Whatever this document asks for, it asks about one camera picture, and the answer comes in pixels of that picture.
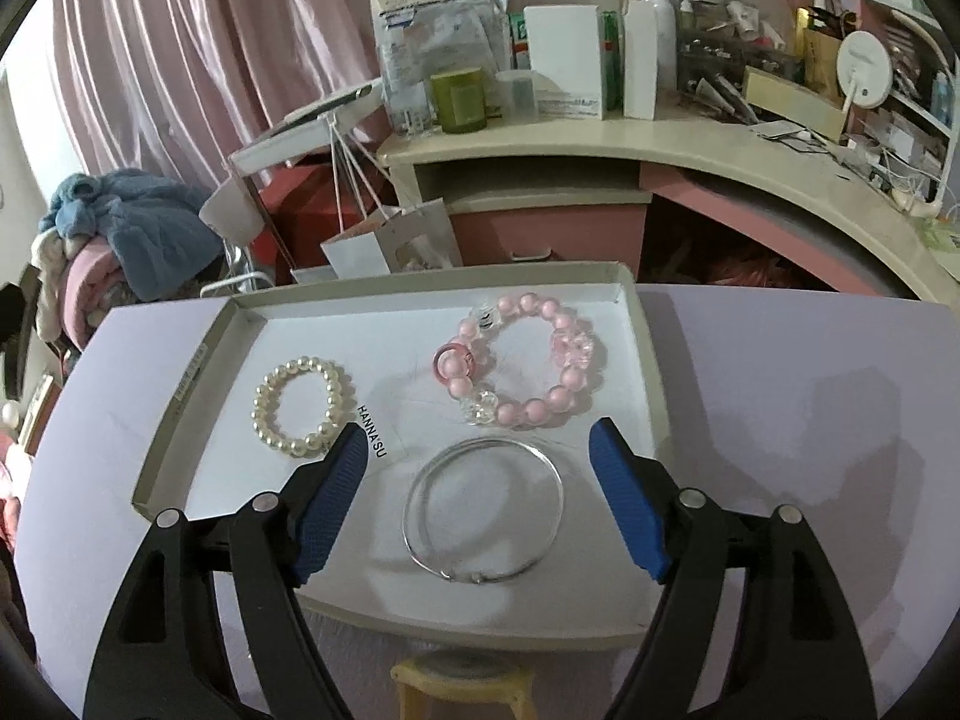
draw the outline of pink curtain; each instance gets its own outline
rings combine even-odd
[[[56,86],[90,173],[217,186],[285,114],[378,76],[370,0],[54,0]]]

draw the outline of desk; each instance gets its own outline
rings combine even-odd
[[[654,191],[760,240],[834,289],[904,295],[884,288],[892,275],[911,295],[944,303],[960,317],[960,286],[882,194],[829,156],[796,153],[740,124],[675,108],[665,108],[656,122],[494,121],[467,135],[390,138],[379,157],[395,178],[401,203],[436,196],[448,201],[464,264],[481,264],[472,257],[486,257],[485,264],[496,259],[491,238],[498,234],[515,236],[501,253],[529,259],[553,248],[563,257],[564,247],[574,247],[563,236],[552,245],[555,231],[568,207],[578,206],[565,225],[568,234],[579,242],[602,242],[607,254],[600,259],[617,257],[634,266],[643,223],[627,223],[623,209],[649,202],[648,191]],[[704,190],[697,176],[684,177],[671,167],[719,177],[728,188]],[[750,191],[738,193],[737,185]],[[760,194],[765,197],[755,201]],[[597,215],[599,209],[608,216]],[[544,228],[539,237],[538,224]],[[517,252],[511,247],[519,227],[527,247]],[[825,227],[835,235],[825,235]],[[625,236],[634,238],[633,247]],[[476,252],[477,245],[486,250]],[[578,253],[594,258],[591,247]]]
[[[768,514],[781,502],[805,511],[848,596],[886,709],[960,605],[953,315],[943,306],[831,293],[638,291],[664,377],[678,483],[741,511]],[[40,445],[16,566],[43,673],[74,712],[147,529],[131,491],[172,391],[154,362],[183,370],[221,303],[111,312]],[[149,355],[129,337],[152,338]],[[254,700],[256,677],[229,584],[218,584],[218,597],[241,693]],[[736,594],[721,611],[701,703],[722,678],[735,611]],[[422,644],[329,619],[313,619],[311,630],[356,715],[395,716],[390,667]],[[630,659],[629,652],[529,656],[541,717],[602,717]]]

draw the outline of pink beaded bracelet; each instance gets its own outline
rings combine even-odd
[[[501,327],[520,317],[542,317],[553,325],[550,357],[560,369],[560,383],[543,398],[523,404],[500,398],[486,386],[475,386],[477,341],[486,341]],[[579,327],[574,314],[553,298],[526,293],[520,299],[504,296],[496,305],[470,312],[460,322],[456,338],[441,346],[433,358],[433,374],[450,396],[460,401],[467,421],[474,425],[520,427],[542,425],[554,413],[573,408],[576,392],[587,386],[587,368],[593,356],[593,336]]]

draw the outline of green jar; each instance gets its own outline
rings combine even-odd
[[[487,101],[480,68],[452,70],[430,76],[440,129],[453,135],[487,126]]]

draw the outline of stool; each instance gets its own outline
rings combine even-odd
[[[472,650],[440,650],[390,670],[400,695],[400,720],[427,720],[428,698],[457,704],[507,704],[517,720],[536,720],[534,673]]]

